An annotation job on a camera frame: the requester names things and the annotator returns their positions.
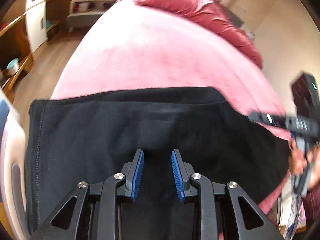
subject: white cabinet door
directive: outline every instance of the white cabinet door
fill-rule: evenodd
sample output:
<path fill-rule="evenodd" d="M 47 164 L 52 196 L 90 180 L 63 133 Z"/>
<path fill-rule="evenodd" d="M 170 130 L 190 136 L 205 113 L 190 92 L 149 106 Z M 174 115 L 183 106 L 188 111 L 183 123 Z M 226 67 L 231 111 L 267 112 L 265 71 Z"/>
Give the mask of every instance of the white cabinet door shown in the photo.
<path fill-rule="evenodd" d="M 45 2 L 34 6 L 26 13 L 26 25 L 31 52 L 47 40 L 45 27 Z"/>

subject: metal screw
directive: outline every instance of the metal screw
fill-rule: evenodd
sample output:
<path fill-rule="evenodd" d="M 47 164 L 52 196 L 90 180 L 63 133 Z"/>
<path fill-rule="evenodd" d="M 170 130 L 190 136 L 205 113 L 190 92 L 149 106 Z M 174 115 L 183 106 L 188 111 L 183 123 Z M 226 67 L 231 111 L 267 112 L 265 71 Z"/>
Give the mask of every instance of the metal screw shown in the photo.
<path fill-rule="evenodd" d="M 81 181 L 78 183 L 78 188 L 85 188 L 88 185 L 85 181 Z"/>
<path fill-rule="evenodd" d="M 124 175 L 122 173 L 116 173 L 114 175 L 115 179 L 122 179 L 124 177 Z"/>
<path fill-rule="evenodd" d="M 238 184 L 237 184 L 236 182 L 234 182 L 234 181 L 230 181 L 230 182 L 228 183 L 228 186 L 229 186 L 230 188 L 236 188 L 236 187 L 238 187 Z"/>
<path fill-rule="evenodd" d="M 191 175 L 194 179 L 201 179 L 201 174 L 200 173 L 194 173 Z"/>

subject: red pillow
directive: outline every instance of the red pillow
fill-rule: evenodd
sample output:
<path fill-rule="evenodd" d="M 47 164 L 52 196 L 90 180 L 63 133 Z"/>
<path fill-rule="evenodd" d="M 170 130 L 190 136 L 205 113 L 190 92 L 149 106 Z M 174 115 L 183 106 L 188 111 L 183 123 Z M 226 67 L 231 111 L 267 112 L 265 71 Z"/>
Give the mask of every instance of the red pillow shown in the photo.
<path fill-rule="evenodd" d="M 249 57 L 260 69 L 262 58 L 255 45 L 234 27 L 221 5 L 214 0 L 135 0 L 138 5 L 151 6 L 177 13 L 221 35 Z"/>

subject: person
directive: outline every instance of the person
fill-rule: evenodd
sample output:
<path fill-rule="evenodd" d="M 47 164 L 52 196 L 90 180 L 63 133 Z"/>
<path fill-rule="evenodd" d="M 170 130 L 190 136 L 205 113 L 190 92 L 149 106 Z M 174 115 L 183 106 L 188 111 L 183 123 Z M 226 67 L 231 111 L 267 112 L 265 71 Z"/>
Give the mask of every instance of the person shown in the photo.
<path fill-rule="evenodd" d="M 313 171 L 310 176 L 307 196 L 302 198 L 307 217 L 306 227 L 309 229 L 313 222 L 320 216 L 320 148 L 314 146 L 308 153 L 309 162 L 314 161 Z M 291 156 L 289 157 L 289 170 L 293 175 L 301 175 L 307 166 L 307 160 L 298 149 L 295 140 L 291 142 Z"/>

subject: pink bedsheet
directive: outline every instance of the pink bedsheet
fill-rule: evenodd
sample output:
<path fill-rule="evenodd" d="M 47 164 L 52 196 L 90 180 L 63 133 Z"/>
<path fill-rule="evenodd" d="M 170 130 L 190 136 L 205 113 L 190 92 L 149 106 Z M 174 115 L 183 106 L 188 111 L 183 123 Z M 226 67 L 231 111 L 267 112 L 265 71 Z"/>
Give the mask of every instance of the pink bedsheet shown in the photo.
<path fill-rule="evenodd" d="M 244 115 L 252 110 L 285 114 L 262 71 L 230 43 L 180 16 L 137 6 L 133 0 L 116 3 L 90 29 L 51 99 L 179 86 L 215 87 Z M 290 140 L 288 132 L 268 129 Z M 264 212 L 282 187 L 259 204 Z"/>

